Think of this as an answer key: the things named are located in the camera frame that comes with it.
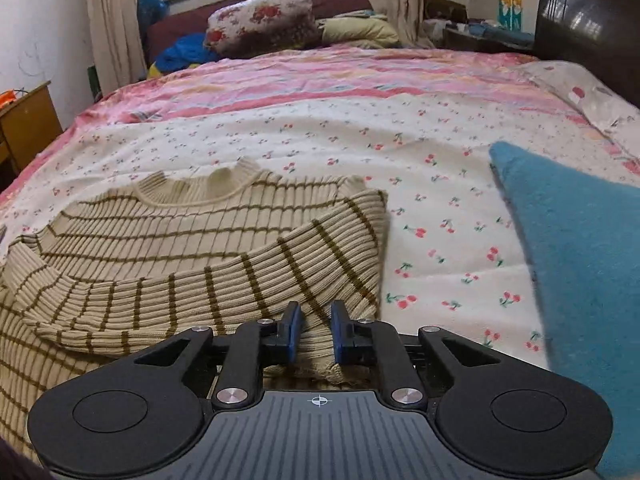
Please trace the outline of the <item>dark nightstand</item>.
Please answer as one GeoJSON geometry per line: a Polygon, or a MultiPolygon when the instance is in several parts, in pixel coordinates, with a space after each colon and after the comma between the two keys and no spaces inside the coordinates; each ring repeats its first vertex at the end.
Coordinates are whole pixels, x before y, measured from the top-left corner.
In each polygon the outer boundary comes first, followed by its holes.
{"type": "Polygon", "coordinates": [[[535,36],[512,32],[486,23],[447,25],[442,31],[442,46],[448,50],[480,53],[521,53],[532,55],[535,36]]]}

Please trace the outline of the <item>beige striped knit sweater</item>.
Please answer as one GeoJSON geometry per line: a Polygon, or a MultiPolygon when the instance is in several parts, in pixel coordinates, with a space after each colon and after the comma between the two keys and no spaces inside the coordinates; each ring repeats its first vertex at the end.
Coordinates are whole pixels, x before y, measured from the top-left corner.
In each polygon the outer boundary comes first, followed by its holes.
{"type": "Polygon", "coordinates": [[[330,305],[378,314],[386,205],[358,176],[287,178],[244,158],[67,205],[2,264],[2,438],[30,454],[28,413],[47,390],[194,326],[230,335],[280,318],[293,301],[294,375],[360,382],[334,360],[330,305]]]}

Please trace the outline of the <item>maroon sofa bench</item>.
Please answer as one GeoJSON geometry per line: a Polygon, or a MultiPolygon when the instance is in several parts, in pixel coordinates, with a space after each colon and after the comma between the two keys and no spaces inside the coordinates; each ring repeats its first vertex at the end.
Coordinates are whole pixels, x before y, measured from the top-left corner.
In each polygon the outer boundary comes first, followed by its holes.
{"type": "MultiPolygon", "coordinates": [[[[208,18],[218,9],[244,0],[220,0],[196,9],[167,15],[151,25],[146,32],[146,60],[151,65],[157,57],[171,47],[180,37],[205,32],[208,18]]],[[[359,10],[371,10],[369,0],[311,0],[312,12],[317,20],[332,18],[337,14],[359,10]]]]}

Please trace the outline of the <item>red floral folded quilt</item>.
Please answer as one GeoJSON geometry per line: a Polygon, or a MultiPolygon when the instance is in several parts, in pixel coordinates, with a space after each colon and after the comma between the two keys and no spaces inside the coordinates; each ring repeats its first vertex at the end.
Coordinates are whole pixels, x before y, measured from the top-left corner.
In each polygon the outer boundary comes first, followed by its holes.
{"type": "Polygon", "coordinates": [[[208,18],[204,47],[222,58],[251,58],[312,46],[321,35],[312,0],[244,0],[208,18]]]}

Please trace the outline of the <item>pink striped blanket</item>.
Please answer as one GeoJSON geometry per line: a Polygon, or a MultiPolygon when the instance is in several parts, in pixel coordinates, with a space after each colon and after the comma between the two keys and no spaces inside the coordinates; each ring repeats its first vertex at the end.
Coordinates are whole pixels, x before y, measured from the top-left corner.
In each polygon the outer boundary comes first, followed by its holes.
{"type": "Polygon", "coordinates": [[[335,47],[193,66],[130,84],[87,108],[2,192],[1,208],[8,210],[67,144],[110,125],[166,122],[305,100],[436,93],[560,112],[550,84],[519,83],[529,62],[531,56],[515,53],[335,47]]]}

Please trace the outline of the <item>teal folded fuzzy sweater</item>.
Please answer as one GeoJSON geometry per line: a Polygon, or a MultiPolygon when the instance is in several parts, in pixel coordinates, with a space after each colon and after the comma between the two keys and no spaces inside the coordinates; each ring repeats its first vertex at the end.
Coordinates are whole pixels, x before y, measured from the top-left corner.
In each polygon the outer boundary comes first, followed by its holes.
{"type": "Polygon", "coordinates": [[[600,463],[639,474],[639,190],[497,142],[491,166],[532,266],[550,368],[613,414],[600,463]]]}

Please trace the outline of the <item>dark wooden headboard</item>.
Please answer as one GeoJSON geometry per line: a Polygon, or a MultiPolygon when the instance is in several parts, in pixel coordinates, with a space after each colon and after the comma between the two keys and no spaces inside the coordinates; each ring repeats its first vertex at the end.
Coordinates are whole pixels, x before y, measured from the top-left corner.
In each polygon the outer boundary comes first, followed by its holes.
{"type": "Polygon", "coordinates": [[[580,64],[639,104],[640,0],[539,0],[534,55],[580,64]]]}

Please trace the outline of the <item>cherry print bed sheet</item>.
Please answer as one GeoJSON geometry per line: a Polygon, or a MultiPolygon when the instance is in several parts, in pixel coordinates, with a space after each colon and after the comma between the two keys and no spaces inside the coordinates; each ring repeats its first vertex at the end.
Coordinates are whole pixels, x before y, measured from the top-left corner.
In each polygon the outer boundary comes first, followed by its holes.
{"type": "Polygon", "coordinates": [[[547,362],[534,286],[490,166],[504,141],[594,176],[637,184],[622,146],[544,92],[533,107],[462,93],[318,99],[75,134],[1,203],[9,238],[74,200],[161,171],[205,177],[241,157],[296,181],[356,174],[388,197],[382,319],[435,324],[547,362]]]}

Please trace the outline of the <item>blue yellow crumpled garment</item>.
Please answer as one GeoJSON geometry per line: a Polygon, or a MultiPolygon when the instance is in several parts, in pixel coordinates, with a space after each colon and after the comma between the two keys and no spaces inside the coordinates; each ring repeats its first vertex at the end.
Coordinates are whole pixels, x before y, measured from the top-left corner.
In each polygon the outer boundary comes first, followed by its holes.
{"type": "Polygon", "coordinates": [[[218,62],[220,55],[206,47],[204,40],[204,32],[178,38],[157,55],[148,70],[148,78],[160,78],[194,66],[218,62]]]}

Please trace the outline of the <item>wooden desk cabinet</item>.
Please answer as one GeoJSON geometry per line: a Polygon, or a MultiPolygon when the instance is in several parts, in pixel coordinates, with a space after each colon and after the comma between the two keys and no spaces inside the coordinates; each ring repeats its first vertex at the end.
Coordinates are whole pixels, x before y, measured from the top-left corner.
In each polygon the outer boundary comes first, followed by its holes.
{"type": "Polygon", "coordinates": [[[35,89],[23,90],[18,100],[1,107],[1,191],[63,132],[47,80],[35,89]]]}

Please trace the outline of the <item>colourful carton on nightstand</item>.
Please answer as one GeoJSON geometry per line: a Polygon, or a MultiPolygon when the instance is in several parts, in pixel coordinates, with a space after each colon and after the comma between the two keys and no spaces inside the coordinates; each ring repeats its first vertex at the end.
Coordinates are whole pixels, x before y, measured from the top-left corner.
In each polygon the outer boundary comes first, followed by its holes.
{"type": "Polygon", "coordinates": [[[520,32],[522,11],[522,0],[498,0],[498,23],[511,32],[520,32]]]}

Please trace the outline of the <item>olive green pillow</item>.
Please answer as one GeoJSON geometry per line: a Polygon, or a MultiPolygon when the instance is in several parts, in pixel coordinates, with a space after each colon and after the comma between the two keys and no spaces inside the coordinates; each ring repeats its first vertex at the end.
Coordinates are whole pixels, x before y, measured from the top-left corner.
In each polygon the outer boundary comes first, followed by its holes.
{"type": "Polygon", "coordinates": [[[398,33],[391,24],[379,18],[326,18],[317,22],[322,31],[322,44],[351,44],[363,49],[386,49],[401,46],[398,33]]]}

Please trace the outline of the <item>left beige curtain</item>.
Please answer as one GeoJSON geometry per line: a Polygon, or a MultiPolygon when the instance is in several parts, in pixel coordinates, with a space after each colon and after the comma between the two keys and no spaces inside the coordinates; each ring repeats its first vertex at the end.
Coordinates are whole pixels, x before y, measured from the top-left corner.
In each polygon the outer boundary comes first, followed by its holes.
{"type": "Polygon", "coordinates": [[[138,0],[87,0],[87,8],[93,61],[107,96],[146,73],[138,0]]]}

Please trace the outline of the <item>orange object on desk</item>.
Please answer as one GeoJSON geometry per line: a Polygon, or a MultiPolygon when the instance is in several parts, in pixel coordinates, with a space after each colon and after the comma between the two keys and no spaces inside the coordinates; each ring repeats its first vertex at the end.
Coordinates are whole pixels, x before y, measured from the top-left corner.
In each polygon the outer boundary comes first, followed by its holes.
{"type": "Polygon", "coordinates": [[[16,102],[23,93],[24,93],[23,90],[16,90],[16,89],[3,91],[0,94],[0,107],[5,107],[16,102]]]}

